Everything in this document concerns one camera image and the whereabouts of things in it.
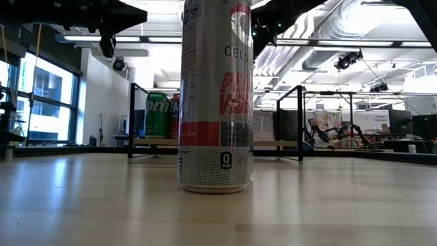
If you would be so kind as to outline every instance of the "robotic arm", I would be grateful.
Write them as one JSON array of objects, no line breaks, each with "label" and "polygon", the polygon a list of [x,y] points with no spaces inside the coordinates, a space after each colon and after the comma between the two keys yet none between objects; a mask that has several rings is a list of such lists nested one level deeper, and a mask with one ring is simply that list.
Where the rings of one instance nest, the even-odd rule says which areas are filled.
[{"label": "robotic arm", "polygon": [[[266,5],[252,10],[254,57],[257,57],[269,43],[276,46],[279,34],[294,25],[301,14],[312,10],[325,1],[272,0]],[[437,1],[383,0],[383,2],[407,8],[437,52]]]}]

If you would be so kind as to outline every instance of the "silver can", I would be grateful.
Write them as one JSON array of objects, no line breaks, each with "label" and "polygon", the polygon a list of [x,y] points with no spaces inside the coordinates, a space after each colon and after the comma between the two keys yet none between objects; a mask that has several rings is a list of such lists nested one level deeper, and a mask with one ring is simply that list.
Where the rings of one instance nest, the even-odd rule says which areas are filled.
[{"label": "silver can", "polygon": [[251,2],[186,0],[178,183],[233,193],[253,167]]}]

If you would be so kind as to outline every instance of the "green soda can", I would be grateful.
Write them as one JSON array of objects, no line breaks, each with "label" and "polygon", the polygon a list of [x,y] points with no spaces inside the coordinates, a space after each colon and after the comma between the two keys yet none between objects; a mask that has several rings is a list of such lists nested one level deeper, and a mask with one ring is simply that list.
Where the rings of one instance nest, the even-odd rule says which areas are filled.
[{"label": "green soda can", "polygon": [[150,92],[145,103],[144,133],[147,138],[166,138],[170,128],[170,100],[164,93]]}]

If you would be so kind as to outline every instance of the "black cable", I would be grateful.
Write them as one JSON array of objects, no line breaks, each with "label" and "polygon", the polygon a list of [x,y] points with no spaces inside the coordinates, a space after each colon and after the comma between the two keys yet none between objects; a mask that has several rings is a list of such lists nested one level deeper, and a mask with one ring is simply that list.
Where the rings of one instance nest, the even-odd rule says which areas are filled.
[{"label": "black cable", "polygon": [[[371,69],[371,67],[369,66],[369,64],[367,64],[367,62],[363,59],[363,62],[366,64],[366,66],[371,70],[371,72],[376,76],[376,78],[381,81],[381,83],[384,83],[384,81],[373,71],[373,69]],[[397,95],[393,90],[390,89],[390,87],[387,85],[387,88],[391,91],[391,93],[393,93],[395,96],[397,96],[399,99],[401,99],[407,106],[409,106],[410,108],[412,108],[412,110],[416,111],[417,114],[419,114],[420,116],[422,116],[414,107],[411,107],[411,105],[409,105],[405,98],[401,98],[399,95]]]}]

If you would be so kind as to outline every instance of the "wooden floor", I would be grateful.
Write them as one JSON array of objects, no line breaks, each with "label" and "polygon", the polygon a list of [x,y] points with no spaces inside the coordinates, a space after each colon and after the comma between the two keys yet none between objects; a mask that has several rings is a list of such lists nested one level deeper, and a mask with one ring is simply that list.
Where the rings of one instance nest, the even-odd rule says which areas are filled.
[{"label": "wooden floor", "polygon": [[176,158],[0,163],[0,245],[437,245],[437,169],[256,159],[231,195],[178,188]]}]

